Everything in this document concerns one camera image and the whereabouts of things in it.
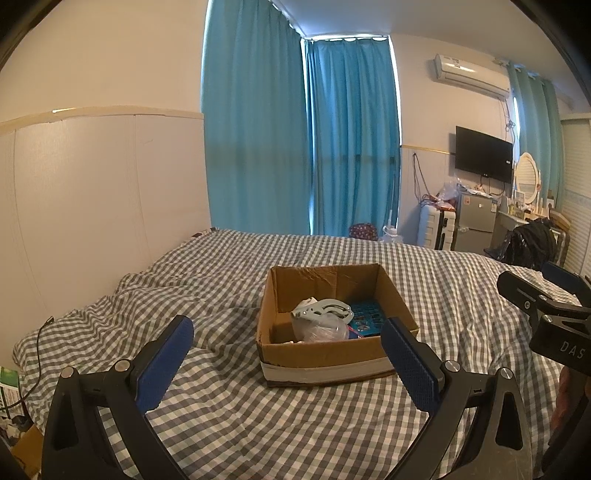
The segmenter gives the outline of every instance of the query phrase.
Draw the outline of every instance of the oval mirror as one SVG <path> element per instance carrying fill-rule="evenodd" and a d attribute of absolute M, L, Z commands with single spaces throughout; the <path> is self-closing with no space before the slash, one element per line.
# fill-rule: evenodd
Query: oval mirror
<path fill-rule="evenodd" d="M 538 196 L 538 183 L 540 183 L 538 168 L 535 166 L 533 157 L 526 152 L 519 157 L 515 168 L 515 190 L 523 194 L 527 205 L 535 202 Z"/>

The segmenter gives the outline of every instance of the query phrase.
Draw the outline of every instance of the blue gripper pad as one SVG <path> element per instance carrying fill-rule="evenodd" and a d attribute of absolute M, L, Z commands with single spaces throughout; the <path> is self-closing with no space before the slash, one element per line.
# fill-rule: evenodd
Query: blue gripper pad
<path fill-rule="evenodd" d="M 564 268 L 546 262 L 542 265 L 542 276 L 572 295 L 575 295 L 582 307 L 591 307 L 591 291 L 586 280 Z"/>
<path fill-rule="evenodd" d="M 158 339 L 144 346 L 153 356 L 137 378 L 135 404 L 142 414 L 158 407 L 191 348 L 193 338 L 193 322 L 187 317 L 177 315 Z M 156 352 L 150 352 L 153 347 L 158 347 Z"/>
<path fill-rule="evenodd" d="M 382 347 L 414 405 L 433 414 L 441 402 L 445 376 L 441 360 L 425 343 L 419 342 L 399 318 L 382 326 Z"/>

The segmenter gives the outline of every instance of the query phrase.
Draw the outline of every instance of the white bottle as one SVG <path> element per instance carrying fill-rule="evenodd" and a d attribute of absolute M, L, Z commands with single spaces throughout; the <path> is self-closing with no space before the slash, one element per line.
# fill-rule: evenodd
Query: white bottle
<path fill-rule="evenodd" d="M 392 225 L 384 225 L 384 236 L 379 239 L 381 242 L 388 244 L 403 244 L 402 235 L 398 235 L 396 228 Z"/>

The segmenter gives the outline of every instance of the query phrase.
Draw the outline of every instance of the cardboard box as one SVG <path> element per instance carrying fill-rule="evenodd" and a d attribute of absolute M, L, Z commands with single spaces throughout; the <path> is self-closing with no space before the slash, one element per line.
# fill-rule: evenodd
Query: cardboard box
<path fill-rule="evenodd" d="M 41 470 L 42 452 L 43 435 L 34 425 L 12 447 L 13 457 L 17 459 L 29 478 L 33 478 Z"/>
<path fill-rule="evenodd" d="M 386 317 L 399 317 L 417 335 L 418 326 L 383 267 L 273 267 L 267 276 L 256 329 L 256 346 L 269 385 L 327 385 L 394 373 L 379 336 L 323 343 L 295 341 L 291 311 L 304 299 L 347 304 L 376 300 Z"/>

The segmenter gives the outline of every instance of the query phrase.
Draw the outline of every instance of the air conditioner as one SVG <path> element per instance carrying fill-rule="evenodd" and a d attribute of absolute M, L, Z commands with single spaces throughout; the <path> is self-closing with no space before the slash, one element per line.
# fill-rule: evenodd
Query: air conditioner
<path fill-rule="evenodd" d="M 437 54 L 435 70 L 437 80 L 441 82 L 475 90 L 500 100 L 508 99 L 511 93 L 507 75 L 474 63 Z"/>

